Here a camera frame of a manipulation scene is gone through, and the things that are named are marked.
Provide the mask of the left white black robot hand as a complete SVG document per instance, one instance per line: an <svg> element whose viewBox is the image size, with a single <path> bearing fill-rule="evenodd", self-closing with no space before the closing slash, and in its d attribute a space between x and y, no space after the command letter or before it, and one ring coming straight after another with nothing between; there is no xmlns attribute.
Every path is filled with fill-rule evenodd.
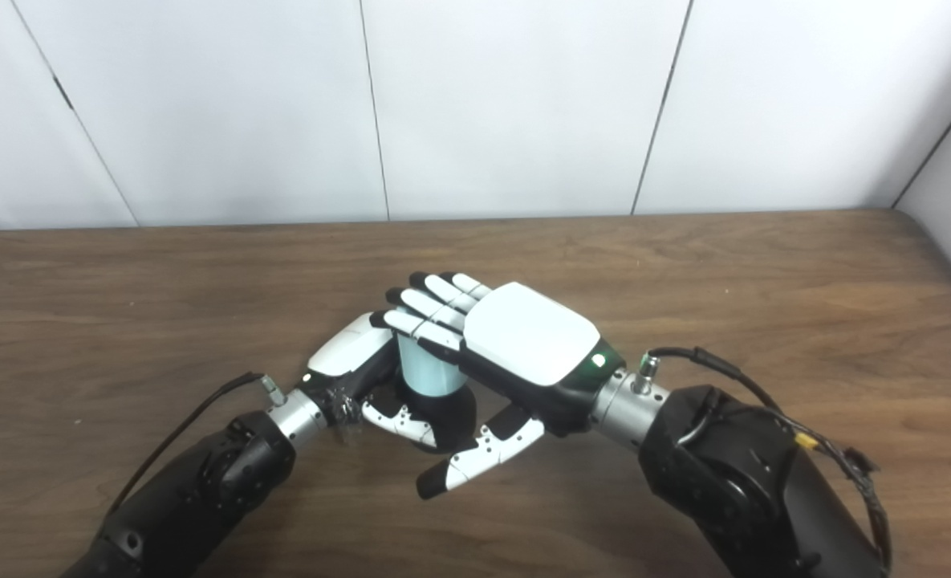
<svg viewBox="0 0 951 578"><path fill-rule="evenodd" d="M427 417L412 403L405 383L396 336L359 315L307 360L298 389L318 404L341 442L358 442L365 425L437 450Z"/></svg>

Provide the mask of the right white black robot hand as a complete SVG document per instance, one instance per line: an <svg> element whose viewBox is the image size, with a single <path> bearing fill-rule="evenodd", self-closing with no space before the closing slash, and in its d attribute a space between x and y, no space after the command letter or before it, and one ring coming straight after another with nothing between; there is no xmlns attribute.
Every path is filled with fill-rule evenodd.
<svg viewBox="0 0 951 578"><path fill-rule="evenodd" d="M456 490L544 434L587 432L604 386L626 361L588 318L519 282L490 288L461 273L417 271L386 292L370 324L508 400L445 460L417 477L424 500Z"/></svg>

